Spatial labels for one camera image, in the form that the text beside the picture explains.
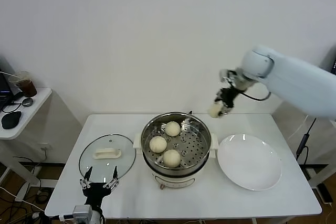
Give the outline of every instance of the white robotic arm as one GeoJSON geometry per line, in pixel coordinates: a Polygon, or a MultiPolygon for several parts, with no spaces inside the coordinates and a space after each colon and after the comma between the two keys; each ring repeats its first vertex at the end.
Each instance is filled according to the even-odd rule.
{"type": "Polygon", "coordinates": [[[256,47],[245,54],[240,68],[220,71],[221,89],[209,109],[212,117],[227,114],[235,97],[256,82],[308,115],[336,118],[336,76],[299,59],[270,48],[256,47]]]}

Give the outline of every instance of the glass lid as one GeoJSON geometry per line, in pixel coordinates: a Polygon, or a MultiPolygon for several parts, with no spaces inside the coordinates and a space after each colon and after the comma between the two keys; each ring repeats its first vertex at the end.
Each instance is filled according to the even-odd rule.
{"type": "Polygon", "coordinates": [[[84,177],[92,167],[90,182],[109,182],[117,166],[118,178],[132,167],[136,151],[132,141],[119,134],[105,135],[90,143],[79,158],[79,170],[84,177]]]}

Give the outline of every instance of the laptop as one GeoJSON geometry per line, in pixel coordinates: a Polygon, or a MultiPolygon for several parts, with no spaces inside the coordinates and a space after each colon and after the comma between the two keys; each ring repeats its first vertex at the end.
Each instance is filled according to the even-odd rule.
{"type": "Polygon", "coordinates": [[[7,102],[11,101],[12,98],[13,93],[9,87],[7,79],[4,77],[3,73],[0,73],[0,109],[2,109],[7,102]]]}

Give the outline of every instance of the tabletop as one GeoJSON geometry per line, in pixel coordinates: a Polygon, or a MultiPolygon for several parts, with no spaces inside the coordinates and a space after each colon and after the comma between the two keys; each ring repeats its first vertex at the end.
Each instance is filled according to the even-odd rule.
{"type": "MultiPolygon", "coordinates": [[[[33,116],[36,114],[36,112],[41,108],[43,103],[47,100],[47,98],[51,94],[50,88],[36,88],[37,94],[32,97],[33,99],[33,105],[30,107],[23,107],[20,106],[20,108],[17,111],[21,111],[22,115],[19,121],[19,124],[9,130],[5,130],[2,127],[0,127],[0,140],[10,140],[15,139],[20,135],[20,133],[24,130],[26,125],[29,123],[29,121],[33,118],[33,116]]],[[[22,97],[18,101],[15,101],[17,103],[22,102],[22,100],[25,99],[25,97],[22,97]]],[[[12,106],[6,106],[4,107],[5,111],[11,111],[15,109],[17,105],[12,106]]],[[[0,119],[5,115],[4,112],[0,112],[0,119]]]]}
{"type": "MultiPolygon", "coordinates": [[[[103,199],[105,218],[134,219],[219,219],[315,215],[321,212],[313,191],[269,114],[230,114],[213,119],[196,114],[218,136],[245,133],[268,143],[282,161],[279,183],[265,191],[239,187],[222,172],[217,159],[210,158],[195,183],[182,189],[159,189],[141,154],[120,179],[110,196],[103,199]]],[[[46,215],[71,214],[84,204],[78,161],[85,147],[105,134],[122,134],[134,139],[155,115],[91,115],[69,156],[46,208],[46,215]]]]}

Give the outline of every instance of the electrical outlet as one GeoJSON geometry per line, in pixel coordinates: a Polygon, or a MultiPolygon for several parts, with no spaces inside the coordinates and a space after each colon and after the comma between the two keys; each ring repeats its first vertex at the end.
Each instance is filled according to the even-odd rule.
{"type": "Polygon", "coordinates": [[[48,143],[39,143],[38,144],[42,151],[44,150],[52,150],[52,146],[48,143]]]}

